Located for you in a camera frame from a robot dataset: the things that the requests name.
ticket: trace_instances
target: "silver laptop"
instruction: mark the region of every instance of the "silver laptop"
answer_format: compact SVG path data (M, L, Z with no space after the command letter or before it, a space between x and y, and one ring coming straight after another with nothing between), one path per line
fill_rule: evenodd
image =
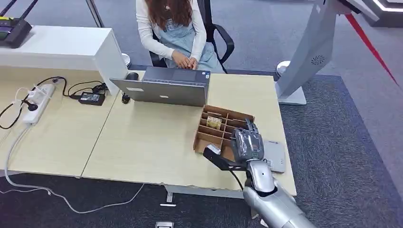
M203 107L207 101L205 87L175 83L110 79L135 101Z
M149 66L145 71L143 81L204 86L206 87L206 91L208 91L210 71Z

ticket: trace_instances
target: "cardboard box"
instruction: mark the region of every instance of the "cardboard box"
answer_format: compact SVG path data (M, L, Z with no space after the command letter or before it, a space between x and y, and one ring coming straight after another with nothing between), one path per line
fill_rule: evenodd
M207 118L209 116L222 120L219 130L207 127ZM245 119L249 119L253 123L255 117L249 114L205 105L200 117L199 127L194 137L193 149L198 153L203 153L204 148L209 144L214 144L221 149L221 156L234 161L230 144L231 135L235 128L247 128Z

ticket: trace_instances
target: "woman's hand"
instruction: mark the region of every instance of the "woman's hand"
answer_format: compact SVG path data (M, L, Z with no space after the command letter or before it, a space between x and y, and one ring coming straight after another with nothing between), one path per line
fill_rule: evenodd
M174 50L172 53L172 59L180 68L189 68L190 60L184 54L180 53L177 50Z
M197 65L198 65L197 60L195 58L191 57L190 63L188 65L188 69L197 70Z

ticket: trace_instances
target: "robotic hand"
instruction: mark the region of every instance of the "robotic hand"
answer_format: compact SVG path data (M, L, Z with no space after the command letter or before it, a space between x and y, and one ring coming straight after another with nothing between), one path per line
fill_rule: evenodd
M255 124L246 121L247 130L235 129L232 134L235 162L220 157L208 148L203 155L221 170L246 171L243 197L270 228L315 228L262 160L264 148L261 135Z

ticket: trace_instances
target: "black chair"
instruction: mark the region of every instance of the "black chair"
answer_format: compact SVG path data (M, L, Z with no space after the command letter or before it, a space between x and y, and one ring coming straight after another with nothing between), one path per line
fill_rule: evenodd
M234 51L234 41L232 38L228 35L227 31L220 25L213 24L212 19L211 19L211 5L210 5L210 0L198 0L199 8L200 8L200 13L201 17L203 18L204 26L206 28L207 32L207 42L210 42L214 46L214 51L217 54L217 58L222 66L222 69L226 73L227 70L225 69L223 63L228 59L228 57L232 54ZM217 45L214 40L214 31L217 30L218 33L221 35L221 37L224 39L225 44L227 45L227 51L225 52L224 56L220 58L218 51L217 51ZM159 42L158 37L154 34L153 32L153 38ZM167 67L164 59L160 59L159 56L153 52L150 52L151 60L153 62L154 67Z

